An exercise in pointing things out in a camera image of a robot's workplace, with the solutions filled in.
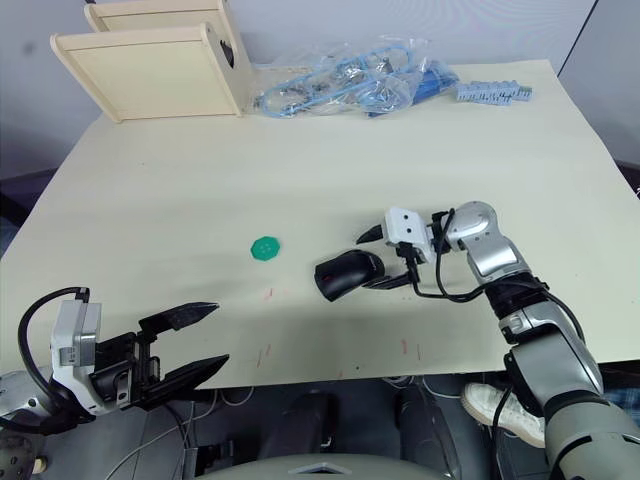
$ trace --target table surface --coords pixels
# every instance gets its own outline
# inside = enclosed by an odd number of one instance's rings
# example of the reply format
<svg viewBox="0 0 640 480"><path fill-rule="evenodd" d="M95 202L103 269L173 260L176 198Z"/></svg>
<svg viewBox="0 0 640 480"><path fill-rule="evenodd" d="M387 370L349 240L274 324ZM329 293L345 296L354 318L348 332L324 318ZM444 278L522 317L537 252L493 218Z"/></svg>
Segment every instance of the table surface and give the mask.
<svg viewBox="0 0 640 480"><path fill-rule="evenodd" d="M451 95L375 120L357 115L136 120L101 117L61 166L1 262L0 371L21 369L25 309L80 285L101 302L101 339L191 301L221 308L161 335L164 373L229 353L203 386L502 369L488 302L359 289L329 303L314 265L353 247L390 206L425 216L483 200L534 273L580 318L600 362L640 357L640 205L546 61L465 65L463 81L534 88L511 107ZM252 259L263 235L279 255ZM401 268L383 245L367 249ZM423 267L424 289L434 287ZM450 290L475 286L462 254ZM49 361L58 302L33 319Z"/></svg>

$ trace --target green plastic piece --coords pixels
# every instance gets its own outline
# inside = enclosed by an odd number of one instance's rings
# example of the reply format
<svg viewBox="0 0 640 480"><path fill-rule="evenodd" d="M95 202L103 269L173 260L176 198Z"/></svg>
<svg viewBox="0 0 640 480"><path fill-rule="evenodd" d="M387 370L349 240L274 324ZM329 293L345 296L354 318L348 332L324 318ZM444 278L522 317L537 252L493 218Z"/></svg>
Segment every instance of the green plastic piece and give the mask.
<svg viewBox="0 0 640 480"><path fill-rule="evenodd" d="M266 262L278 255L280 251L280 242L274 237L262 237L253 242L251 245L251 256L256 260Z"/></svg>

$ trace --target gray wall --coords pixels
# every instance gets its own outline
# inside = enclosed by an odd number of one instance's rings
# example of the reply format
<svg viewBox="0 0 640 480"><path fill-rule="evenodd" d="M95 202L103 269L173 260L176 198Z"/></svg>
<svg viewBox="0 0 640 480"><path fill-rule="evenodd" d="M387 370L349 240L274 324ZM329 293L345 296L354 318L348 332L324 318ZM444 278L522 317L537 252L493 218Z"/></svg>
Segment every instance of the gray wall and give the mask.
<svg viewBox="0 0 640 480"><path fill-rule="evenodd" d="M560 80L611 156L640 167L640 1L600 0Z"/></svg>
<svg viewBox="0 0 640 480"><path fill-rule="evenodd" d="M432 39L433 56L450 63L549 58L557 71L593 0L230 3L257 63L307 42L400 33ZM83 5L82 0L0 1L0 178L57 167L99 114L48 44L52 32L89 30Z"/></svg>

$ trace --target computer mouse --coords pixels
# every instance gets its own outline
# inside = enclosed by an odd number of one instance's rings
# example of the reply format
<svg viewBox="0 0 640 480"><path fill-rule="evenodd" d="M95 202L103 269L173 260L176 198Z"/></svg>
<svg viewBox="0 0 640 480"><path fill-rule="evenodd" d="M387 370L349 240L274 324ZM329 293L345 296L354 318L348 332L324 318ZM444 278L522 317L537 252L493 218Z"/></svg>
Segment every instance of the computer mouse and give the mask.
<svg viewBox="0 0 640 480"><path fill-rule="evenodd" d="M384 276L380 257L364 250L349 250L316 266L316 285L333 302L371 280Z"/></svg>

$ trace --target white sneaker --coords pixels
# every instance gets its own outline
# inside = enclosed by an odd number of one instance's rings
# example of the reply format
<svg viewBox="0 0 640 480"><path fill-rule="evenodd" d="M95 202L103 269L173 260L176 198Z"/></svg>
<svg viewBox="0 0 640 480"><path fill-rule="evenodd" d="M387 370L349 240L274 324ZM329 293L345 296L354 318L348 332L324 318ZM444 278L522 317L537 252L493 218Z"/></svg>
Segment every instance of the white sneaker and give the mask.
<svg viewBox="0 0 640 480"><path fill-rule="evenodd" d="M462 392L462 406L478 422L491 426L504 392L482 383L469 383ZM498 425L536 448L544 448L544 418L527 412L513 393L504 404Z"/></svg>

